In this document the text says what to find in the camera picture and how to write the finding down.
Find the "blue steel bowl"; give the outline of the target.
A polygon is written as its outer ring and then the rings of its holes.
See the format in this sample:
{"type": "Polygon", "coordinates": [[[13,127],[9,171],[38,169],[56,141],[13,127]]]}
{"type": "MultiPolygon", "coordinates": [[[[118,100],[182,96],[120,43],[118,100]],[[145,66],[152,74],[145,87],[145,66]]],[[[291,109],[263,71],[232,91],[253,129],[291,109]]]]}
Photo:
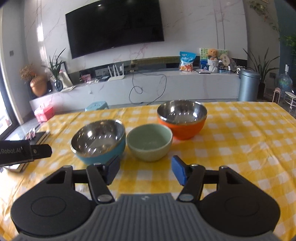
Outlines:
{"type": "Polygon", "coordinates": [[[72,152],[86,165],[107,163],[122,156],[126,146],[125,127],[119,120],[99,120],[83,126],[72,137],[72,152]]]}

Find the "green ceramic bowl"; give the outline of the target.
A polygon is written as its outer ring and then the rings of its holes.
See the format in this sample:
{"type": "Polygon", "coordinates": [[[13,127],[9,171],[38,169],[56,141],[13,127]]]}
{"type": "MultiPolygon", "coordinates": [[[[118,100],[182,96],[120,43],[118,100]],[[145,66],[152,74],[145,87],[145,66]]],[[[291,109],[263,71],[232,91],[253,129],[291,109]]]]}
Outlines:
{"type": "Polygon", "coordinates": [[[163,158],[169,152],[172,142],[172,131],[167,126],[156,123],[137,126],[126,137],[133,156],[146,162],[163,158]]]}

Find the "orange steel bowl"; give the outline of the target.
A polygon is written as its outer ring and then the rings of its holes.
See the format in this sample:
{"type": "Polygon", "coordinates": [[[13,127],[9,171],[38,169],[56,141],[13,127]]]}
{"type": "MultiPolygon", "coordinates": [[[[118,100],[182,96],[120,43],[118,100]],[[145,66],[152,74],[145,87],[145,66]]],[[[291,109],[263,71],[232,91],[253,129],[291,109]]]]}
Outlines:
{"type": "Polygon", "coordinates": [[[157,109],[159,123],[171,129],[174,138],[188,140],[205,125],[208,111],[204,105],[191,100],[172,100],[157,109]]]}

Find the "pink binder clip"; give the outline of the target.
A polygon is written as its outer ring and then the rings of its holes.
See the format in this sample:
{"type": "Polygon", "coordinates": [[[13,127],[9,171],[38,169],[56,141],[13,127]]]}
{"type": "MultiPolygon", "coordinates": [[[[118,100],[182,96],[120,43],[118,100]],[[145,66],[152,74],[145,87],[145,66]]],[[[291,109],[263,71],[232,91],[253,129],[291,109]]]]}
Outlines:
{"type": "Polygon", "coordinates": [[[28,133],[25,135],[26,140],[32,140],[36,136],[36,132],[34,130],[30,130],[28,133]]]}

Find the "pink box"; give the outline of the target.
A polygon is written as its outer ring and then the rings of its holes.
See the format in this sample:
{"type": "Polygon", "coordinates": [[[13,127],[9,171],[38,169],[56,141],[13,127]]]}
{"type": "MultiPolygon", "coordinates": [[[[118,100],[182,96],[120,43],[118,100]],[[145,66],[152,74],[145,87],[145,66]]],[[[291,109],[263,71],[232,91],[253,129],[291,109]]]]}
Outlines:
{"type": "Polygon", "coordinates": [[[50,120],[54,115],[55,111],[52,105],[40,106],[34,111],[34,115],[38,122],[45,123],[50,120]]]}

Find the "copper vase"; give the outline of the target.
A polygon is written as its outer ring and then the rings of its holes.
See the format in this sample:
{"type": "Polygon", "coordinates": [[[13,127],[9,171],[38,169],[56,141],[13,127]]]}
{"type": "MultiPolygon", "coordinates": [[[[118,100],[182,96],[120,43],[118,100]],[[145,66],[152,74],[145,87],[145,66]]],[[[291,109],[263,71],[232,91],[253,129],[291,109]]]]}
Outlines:
{"type": "Polygon", "coordinates": [[[32,92],[37,97],[44,96],[47,93],[47,78],[45,75],[38,75],[30,81],[32,92]]]}

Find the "blue plastic stool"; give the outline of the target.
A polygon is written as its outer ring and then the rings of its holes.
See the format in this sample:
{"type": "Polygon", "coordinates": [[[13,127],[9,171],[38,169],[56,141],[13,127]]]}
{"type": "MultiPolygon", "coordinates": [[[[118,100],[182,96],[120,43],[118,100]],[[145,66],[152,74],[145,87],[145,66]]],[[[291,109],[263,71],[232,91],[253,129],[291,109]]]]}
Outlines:
{"type": "Polygon", "coordinates": [[[104,110],[109,109],[107,102],[105,101],[97,101],[90,104],[86,107],[85,111],[95,111],[95,110],[104,110]]]}

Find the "yellow checked tablecloth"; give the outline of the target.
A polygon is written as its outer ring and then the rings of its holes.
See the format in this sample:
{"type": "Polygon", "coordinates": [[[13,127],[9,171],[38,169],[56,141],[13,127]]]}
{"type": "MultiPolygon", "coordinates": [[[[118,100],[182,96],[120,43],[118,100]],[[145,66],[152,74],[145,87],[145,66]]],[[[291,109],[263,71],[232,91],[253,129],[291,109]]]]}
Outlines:
{"type": "MultiPolygon", "coordinates": [[[[136,159],[126,149],[120,170],[110,185],[113,196],[124,193],[172,193],[182,187],[171,171],[171,157],[187,164],[216,170],[229,166],[257,185],[280,206],[275,234],[282,240],[295,236],[295,118],[275,103],[213,102],[201,132],[186,141],[174,140],[170,151],[153,163],[136,159]]],[[[17,234],[11,221],[13,202],[62,166],[84,169],[70,149],[71,139],[83,126],[98,120],[120,120],[127,132],[157,122],[157,107],[140,106],[56,115],[43,125],[52,156],[29,163],[23,173],[1,172],[1,236],[17,234]]]]}

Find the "dried flowers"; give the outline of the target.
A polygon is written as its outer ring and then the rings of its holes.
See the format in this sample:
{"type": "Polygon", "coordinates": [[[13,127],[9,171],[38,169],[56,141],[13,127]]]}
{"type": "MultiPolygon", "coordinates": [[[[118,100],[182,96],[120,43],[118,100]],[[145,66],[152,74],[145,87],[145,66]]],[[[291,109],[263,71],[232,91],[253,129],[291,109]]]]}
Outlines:
{"type": "Polygon", "coordinates": [[[20,70],[20,77],[24,81],[31,81],[33,78],[35,78],[36,73],[35,73],[33,64],[28,64],[28,65],[24,66],[20,70]]]}

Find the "green plant in blue vase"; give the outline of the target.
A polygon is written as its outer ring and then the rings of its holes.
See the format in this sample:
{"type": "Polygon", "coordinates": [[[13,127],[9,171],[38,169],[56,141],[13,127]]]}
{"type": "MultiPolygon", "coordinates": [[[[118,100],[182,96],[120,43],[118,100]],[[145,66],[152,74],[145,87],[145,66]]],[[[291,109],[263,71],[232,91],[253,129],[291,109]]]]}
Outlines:
{"type": "Polygon", "coordinates": [[[42,65],[42,67],[49,69],[50,72],[52,73],[54,77],[54,86],[56,91],[58,92],[60,92],[63,89],[63,84],[62,84],[62,81],[60,80],[59,73],[61,70],[61,65],[63,63],[63,61],[60,60],[60,56],[65,50],[66,48],[64,48],[58,54],[58,56],[55,55],[56,53],[54,53],[53,57],[49,56],[49,66],[42,65]]]}

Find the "white TV console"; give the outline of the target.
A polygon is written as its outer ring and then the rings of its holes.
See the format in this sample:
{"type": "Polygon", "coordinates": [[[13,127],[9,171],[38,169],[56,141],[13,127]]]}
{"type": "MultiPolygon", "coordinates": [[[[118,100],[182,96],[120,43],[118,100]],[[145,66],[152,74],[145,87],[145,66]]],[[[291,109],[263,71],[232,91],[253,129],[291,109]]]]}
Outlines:
{"type": "Polygon", "coordinates": [[[84,110],[93,102],[108,106],[155,104],[175,99],[200,101],[237,100],[237,74],[150,72],[126,75],[122,80],[77,85],[70,91],[53,92],[30,101],[32,110],[52,105],[56,113],[84,110]]]}

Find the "white wifi router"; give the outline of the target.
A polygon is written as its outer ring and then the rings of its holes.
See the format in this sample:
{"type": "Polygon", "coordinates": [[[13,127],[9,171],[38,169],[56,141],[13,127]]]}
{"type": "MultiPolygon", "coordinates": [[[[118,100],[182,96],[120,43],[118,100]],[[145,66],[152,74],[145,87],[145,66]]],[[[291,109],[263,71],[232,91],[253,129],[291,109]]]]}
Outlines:
{"type": "Polygon", "coordinates": [[[125,77],[123,64],[119,67],[116,64],[113,64],[112,68],[110,66],[107,66],[107,69],[110,76],[108,81],[122,80],[125,77]]]}

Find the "grey trash bin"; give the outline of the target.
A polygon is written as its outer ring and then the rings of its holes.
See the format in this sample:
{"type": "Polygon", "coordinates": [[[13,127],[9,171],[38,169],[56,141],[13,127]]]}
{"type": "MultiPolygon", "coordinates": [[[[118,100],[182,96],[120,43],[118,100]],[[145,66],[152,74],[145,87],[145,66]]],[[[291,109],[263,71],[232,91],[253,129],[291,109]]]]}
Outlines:
{"type": "Polygon", "coordinates": [[[260,81],[259,73],[252,70],[241,69],[239,72],[239,79],[240,87],[238,101],[256,101],[260,81]]]}

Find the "teddy bear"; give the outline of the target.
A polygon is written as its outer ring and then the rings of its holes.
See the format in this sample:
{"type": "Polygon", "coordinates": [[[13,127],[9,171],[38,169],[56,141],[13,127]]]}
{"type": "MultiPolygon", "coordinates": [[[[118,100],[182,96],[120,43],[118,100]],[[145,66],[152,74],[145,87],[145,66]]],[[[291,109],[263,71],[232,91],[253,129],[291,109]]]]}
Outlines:
{"type": "Polygon", "coordinates": [[[218,73],[218,65],[219,65],[219,61],[218,61],[218,50],[216,49],[208,49],[207,50],[207,64],[209,67],[209,71],[211,73],[218,73]]]}

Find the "blue snack bag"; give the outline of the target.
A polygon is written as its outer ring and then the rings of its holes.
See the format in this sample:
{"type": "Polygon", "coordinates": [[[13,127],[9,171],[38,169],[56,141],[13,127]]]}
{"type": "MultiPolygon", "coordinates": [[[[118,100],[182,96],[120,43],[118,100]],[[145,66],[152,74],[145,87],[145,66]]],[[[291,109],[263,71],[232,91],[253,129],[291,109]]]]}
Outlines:
{"type": "Polygon", "coordinates": [[[184,72],[192,72],[195,58],[195,53],[181,51],[179,70],[184,72]]]}

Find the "pink small heater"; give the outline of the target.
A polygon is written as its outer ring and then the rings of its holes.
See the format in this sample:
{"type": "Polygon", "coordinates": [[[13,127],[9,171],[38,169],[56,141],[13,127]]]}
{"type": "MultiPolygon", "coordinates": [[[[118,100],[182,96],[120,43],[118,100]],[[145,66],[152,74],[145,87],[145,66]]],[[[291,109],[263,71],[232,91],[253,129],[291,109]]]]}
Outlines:
{"type": "Polygon", "coordinates": [[[274,89],[274,92],[273,92],[272,102],[275,102],[275,103],[279,104],[279,102],[280,102],[280,96],[281,96],[281,89],[279,87],[276,87],[274,89]]]}

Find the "green picture book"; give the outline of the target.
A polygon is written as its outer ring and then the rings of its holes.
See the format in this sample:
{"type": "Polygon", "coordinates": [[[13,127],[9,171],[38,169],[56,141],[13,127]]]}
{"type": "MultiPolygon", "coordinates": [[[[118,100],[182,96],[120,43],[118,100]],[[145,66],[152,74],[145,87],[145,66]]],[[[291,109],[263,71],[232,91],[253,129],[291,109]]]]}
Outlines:
{"type": "MultiPolygon", "coordinates": [[[[208,64],[207,64],[207,50],[210,48],[200,48],[200,68],[201,69],[206,69],[209,70],[208,64]]],[[[218,60],[219,57],[221,56],[221,54],[228,54],[228,50],[221,50],[221,49],[217,49],[218,50],[218,60]]]]}

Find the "white round stool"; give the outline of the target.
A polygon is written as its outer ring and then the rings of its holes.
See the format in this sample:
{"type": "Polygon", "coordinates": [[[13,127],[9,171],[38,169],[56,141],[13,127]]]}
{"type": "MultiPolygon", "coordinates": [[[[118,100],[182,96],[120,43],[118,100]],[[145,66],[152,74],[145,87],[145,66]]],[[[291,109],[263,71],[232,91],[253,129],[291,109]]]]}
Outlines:
{"type": "Polygon", "coordinates": [[[296,107],[295,101],[296,101],[296,95],[294,91],[293,90],[285,91],[285,94],[283,96],[283,102],[289,105],[290,110],[292,110],[293,107],[296,107]]]}

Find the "tall floor plant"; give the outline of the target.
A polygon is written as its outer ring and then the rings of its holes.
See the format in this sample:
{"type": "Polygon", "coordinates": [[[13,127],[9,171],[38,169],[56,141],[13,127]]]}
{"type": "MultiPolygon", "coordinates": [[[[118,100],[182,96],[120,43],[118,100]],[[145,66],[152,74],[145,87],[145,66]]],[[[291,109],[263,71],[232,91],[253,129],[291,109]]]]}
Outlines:
{"type": "Polygon", "coordinates": [[[251,60],[251,63],[253,64],[253,68],[250,67],[251,70],[258,73],[260,75],[259,80],[259,87],[258,87],[258,99],[264,99],[264,93],[265,93],[265,78],[267,74],[273,70],[278,70],[278,67],[272,67],[270,68],[270,64],[277,60],[280,56],[276,56],[272,59],[267,60],[267,54],[269,52],[269,48],[267,48],[266,53],[264,55],[264,58],[261,59],[260,56],[256,58],[252,51],[247,52],[245,49],[243,49],[244,52],[247,54],[248,58],[251,60]]]}

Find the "water jug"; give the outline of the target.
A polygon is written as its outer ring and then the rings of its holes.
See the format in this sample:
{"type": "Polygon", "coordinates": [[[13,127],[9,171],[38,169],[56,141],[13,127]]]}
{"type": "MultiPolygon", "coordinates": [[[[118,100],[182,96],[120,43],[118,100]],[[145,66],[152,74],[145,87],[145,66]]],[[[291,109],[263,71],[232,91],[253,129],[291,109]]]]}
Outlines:
{"type": "Polygon", "coordinates": [[[293,81],[288,75],[289,66],[285,65],[285,72],[278,76],[277,87],[280,89],[281,95],[284,95],[285,92],[291,92],[293,81]]]}

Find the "black television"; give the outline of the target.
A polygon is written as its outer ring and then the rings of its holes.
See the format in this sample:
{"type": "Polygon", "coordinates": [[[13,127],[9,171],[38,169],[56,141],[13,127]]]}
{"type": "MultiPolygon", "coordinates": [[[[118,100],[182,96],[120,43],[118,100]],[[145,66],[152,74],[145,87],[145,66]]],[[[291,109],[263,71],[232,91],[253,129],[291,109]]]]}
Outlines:
{"type": "Polygon", "coordinates": [[[159,1],[96,1],[65,17],[72,58],[164,41],[159,1]]]}

